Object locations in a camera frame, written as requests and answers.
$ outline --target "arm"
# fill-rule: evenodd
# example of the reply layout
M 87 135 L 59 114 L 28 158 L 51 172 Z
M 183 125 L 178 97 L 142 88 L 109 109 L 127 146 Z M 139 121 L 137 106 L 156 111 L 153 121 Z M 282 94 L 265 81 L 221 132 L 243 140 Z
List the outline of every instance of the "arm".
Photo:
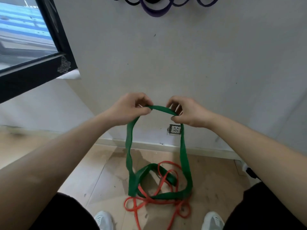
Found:
M 221 137 L 261 178 L 278 199 L 307 226 L 307 157 L 224 116 L 193 99 L 173 96 L 167 107 L 175 123 L 205 127 Z
M 2 168 L 0 229 L 28 229 L 104 132 L 151 112 L 136 108 L 139 104 L 153 105 L 144 93 L 126 94 L 107 111 Z

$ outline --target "hand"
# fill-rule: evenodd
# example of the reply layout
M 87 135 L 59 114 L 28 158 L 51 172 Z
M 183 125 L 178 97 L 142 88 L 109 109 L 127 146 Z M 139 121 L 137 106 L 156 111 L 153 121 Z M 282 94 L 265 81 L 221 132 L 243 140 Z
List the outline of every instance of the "hand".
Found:
M 113 126 L 126 125 L 136 117 L 149 114 L 151 109 L 144 107 L 146 105 L 153 105 L 146 94 L 127 93 L 103 114 L 108 116 Z
M 192 127 L 208 127 L 214 115 L 213 112 L 208 111 L 195 100 L 187 97 L 172 96 L 167 102 L 166 107 L 170 107 L 171 110 L 179 115 L 171 117 L 172 121 Z

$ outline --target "wall outlet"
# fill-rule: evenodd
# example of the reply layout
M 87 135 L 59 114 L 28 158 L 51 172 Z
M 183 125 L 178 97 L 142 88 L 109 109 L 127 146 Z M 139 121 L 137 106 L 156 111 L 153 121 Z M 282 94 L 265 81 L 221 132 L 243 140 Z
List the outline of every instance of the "wall outlet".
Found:
M 181 125 L 180 124 L 170 124 L 169 128 L 167 129 L 169 134 L 181 134 Z

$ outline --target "sneaker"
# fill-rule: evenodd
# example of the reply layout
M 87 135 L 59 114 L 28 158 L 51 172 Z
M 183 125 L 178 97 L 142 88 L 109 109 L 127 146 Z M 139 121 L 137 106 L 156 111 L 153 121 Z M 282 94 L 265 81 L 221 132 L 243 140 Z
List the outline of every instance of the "sneaker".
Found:
M 110 213 L 105 211 L 98 212 L 94 217 L 96 223 L 98 224 L 98 227 L 101 230 L 113 230 L 114 224 L 112 221 L 112 217 Z
M 224 222 L 218 213 L 210 211 L 204 218 L 204 223 L 201 230 L 222 230 Z

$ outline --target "floor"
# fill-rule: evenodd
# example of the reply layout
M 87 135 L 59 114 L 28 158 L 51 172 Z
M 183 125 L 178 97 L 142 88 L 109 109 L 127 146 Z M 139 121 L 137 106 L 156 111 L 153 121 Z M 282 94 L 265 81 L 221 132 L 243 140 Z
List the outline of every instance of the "floor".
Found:
M 0 132 L 0 168 L 48 142 L 46 136 L 19 135 Z M 132 152 L 134 169 L 149 163 L 170 160 L 180 163 L 179 154 L 138 150 Z M 173 229 L 201 229 L 203 218 L 216 211 L 227 220 L 234 207 L 242 200 L 243 191 L 250 187 L 248 178 L 238 173 L 234 160 L 188 155 L 193 194 L 190 199 L 192 214 L 188 219 L 176 217 Z M 180 188 L 185 180 L 180 175 Z M 148 175 L 142 187 L 149 194 L 157 187 L 156 175 Z M 59 189 L 77 199 L 95 215 L 100 210 L 111 213 L 117 230 L 137 230 L 134 214 L 125 211 L 128 197 L 128 171 L 124 148 L 95 144 Z M 139 210 L 139 221 L 144 230 L 166 229 L 174 212 L 173 205 L 147 205 Z

